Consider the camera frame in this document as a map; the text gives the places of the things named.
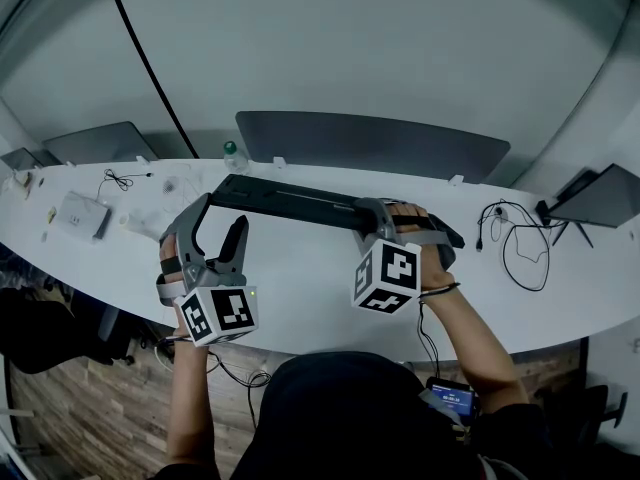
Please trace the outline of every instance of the monitor stand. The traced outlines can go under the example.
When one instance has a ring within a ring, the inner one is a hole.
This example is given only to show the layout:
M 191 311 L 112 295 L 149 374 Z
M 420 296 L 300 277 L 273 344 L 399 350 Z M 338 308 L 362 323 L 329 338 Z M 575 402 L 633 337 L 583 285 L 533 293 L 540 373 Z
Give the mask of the monitor stand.
M 562 192 L 560 192 L 557 195 L 556 199 L 558 200 L 558 203 L 571 199 L 575 194 L 580 192 L 580 190 L 586 187 L 589 183 L 591 183 L 597 177 L 598 177 L 598 173 L 590 169 L 582 172 L 577 177 L 575 177 L 565 187 L 565 189 Z M 536 205 L 536 213 L 538 214 L 538 217 L 540 218 L 540 222 L 542 222 L 543 226 L 548 226 L 552 220 L 556 220 L 556 219 L 553 219 L 553 217 L 549 216 L 549 207 L 547 206 L 547 203 L 544 201 L 538 202 L 538 204 Z M 566 221 L 562 226 L 560 226 L 560 231 L 554 238 L 553 243 L 551 245 L 552 246 L 556 245 L 556 242 L 560 240 L 562 233 L 564 233 L 564 231 L 567 229 L 567 226 L 569 226 L 569 224 L 575 224 L 577 226 L 578 230 L 580 231 L 584 239 L 593 249 L 594 248 L 593 242 L 589 238 L 589 235 L 587 235 L 587 232 L 584 230 L 584 227 L 582 226 L 582 224 L 580 224 L 579 222 L 570 222 L 570 221 Z
M 572 223 L 571 222 L 565 222 L 562 226 L 560 226 L 560 231 L 558 231 L 558 234 L 553 239 L 553 243 L 551 244 L 552 246 L 556 245 L 556 242 L 558 240 L 560 240 L 560 237 L 562 236 L 562 233 L 564 233 L 564 230 L 567 229 L 567 226 L 569 224 L 572 224 Z M 582 224 L 580 224 L 579 222 L 573 222 L 573 224 L 576 225 L 576 227 L 580 230 L 580 233 L 582 233 L 582 236 L 584 237 L 584 239 L 587 241 L 587 243 L 593 249 L 593 242 L 591 242 L 591 239 L 589 238 L 589 235 L 587 235 L 587 232 L 584 230 L 584 227 L 582 227 Z

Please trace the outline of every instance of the phone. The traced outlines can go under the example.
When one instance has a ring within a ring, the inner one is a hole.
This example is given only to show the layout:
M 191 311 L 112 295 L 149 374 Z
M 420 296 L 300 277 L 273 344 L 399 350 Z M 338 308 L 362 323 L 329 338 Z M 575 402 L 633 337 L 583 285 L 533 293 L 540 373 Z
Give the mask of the phone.
M 466 384 L 431 377 L 427 388 L 451 410 L 458 413 L 465 427 L 471 425 L 478 414 L 476 394 Z

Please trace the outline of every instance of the wooden floor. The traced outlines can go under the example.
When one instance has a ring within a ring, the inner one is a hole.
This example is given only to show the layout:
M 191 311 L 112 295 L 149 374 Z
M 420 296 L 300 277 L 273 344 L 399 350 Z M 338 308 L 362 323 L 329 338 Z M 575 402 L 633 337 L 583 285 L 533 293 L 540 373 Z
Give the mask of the wooden floor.
M 241 377 L 261 368 L 273 372 L 290 357 L 233 344 L 212 350 Z M 44 456 L 29 462 L 42 478 L 143 479 L 165 465 L 171 373 L 158 364 L 153 350 L 137 348 L 134 357 L 132 366 L 112 367 L 79 358 L 38 375 L 11 368 L 13 407 L 36 412 L 35 419 L 19 421 L 18 435 L 22 444 L 44 446 Z M 533 395 L 540 387 L 577 377 L 579 343 L 514 359 Z M 431 374 L 428 364 L 416 370 L 422 380 Z M 442 371 L 445 378 L 463 380 L 454 361 L 444 363 Z M 256 408 L 262 391 L 254 390 Z M 209 397 L 217 462 L 226 479 L 253 436 L 247 390 L 218 368 L 209 376 Z

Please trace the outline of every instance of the curved white desk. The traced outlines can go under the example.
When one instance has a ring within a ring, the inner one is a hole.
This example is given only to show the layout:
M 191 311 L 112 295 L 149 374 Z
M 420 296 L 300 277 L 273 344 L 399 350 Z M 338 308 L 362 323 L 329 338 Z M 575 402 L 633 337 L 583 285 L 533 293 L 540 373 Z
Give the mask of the curved white desk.
M 49 209 L 59 208 L 69 190 L 95 197 L 107 167 L 118 175 L 153 172 L 154 176 L 133 178 L 135 184 L 128 192 L 121 192 L 113 182 L 103 185 L 100 199 L 113 209 L 104 240 L 85 244 L 47 224 Z M 120 229 L 117 221 L 131 212 L 150 222 L 159 235 L 183 204 L 176 192 L 163 195 L 167 177 L 176 176 L 188 187 L 187 199 L 193 199 L 194 188 L 213 191 L 228 174 L 222 160 L 160 161 L 148 167 L 136 163 L 57 166 L 35 174 L 35 186 L 26 201 L 13 191 L 0 195 L 0 242 L 88 295 L 175 325 L 173 310 L 162 306 L 156 295 L 158 245 Z M 486 185 L 453 187 L 442 180 L 323 167 L 277 170 L 270 164 L 254 164 L 253 175 L 354 196 L 409 200 L 438 215 L 467 244 L 464 250 L 456 250 L 458 259 L 451 268 L 462 291 L 511 353 L 581 338 L 640 315 L 636 221 L 617 230 L 587 227 L 595 249 L 575 227 L 569 227 L 552 249 L 547 287 L 530 293 L 507 277 L 500 245 L 489 234 L 490 220 L 485 226 L 484 250 L 476 252 L 476 222 L 482 209 L 500 198 L 533 210 L 538 196 Z M 190 182 L 184 182 L 185 176 Z M 45 178 L 41 187 L 40 177 Z M 515 210 L 507 211 L 512 220 L 520 219 Z M 209 209 L 198 233 L 208 257 L 218 254 L 238 215 L 235 210 Z M 260 328 L 239 343 L 293 354 L 351 349 L 394 360 L 426 360 L 416 335 L 417 304 L 396 315 L 350 306 L 349 287 L 360 257 L 352 232 L 257 214 L 248 214 L 248 218 L 244 273 L 250 284 L 258 286 Z M 521 253 L 535 257 L 543 250 L 537 230 L 521 230 L 519 238 Z M 518 258 L 513 239 L 508 262 L 525 284 L 535 285 L 544 272 L 544 257 L 539 265 Z M 454 358 L 442 326 L 430 312 L 425 329 L 435 340 L 441 359 Z

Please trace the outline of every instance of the monitor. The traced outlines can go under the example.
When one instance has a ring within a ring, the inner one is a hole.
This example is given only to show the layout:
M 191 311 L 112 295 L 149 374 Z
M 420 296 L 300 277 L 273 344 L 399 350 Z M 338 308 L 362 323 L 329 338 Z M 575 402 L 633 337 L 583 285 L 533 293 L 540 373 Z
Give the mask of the monitor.
M 45 140 L 42 145 L 60 162 L 99 164 L 135 162 L 136 156 L 157 160 L 135 125 L 122 122 Z
M 617 228 L 640 214 L 640 178 L 612 164 L 571 197 L 552 206 L 549 219 Z
M 16 149 L 6 155 L 2 155 L 0 160 L 15 171 L 29 171 L 36 167 L 42 167 L 42 163 L 25 148 Z

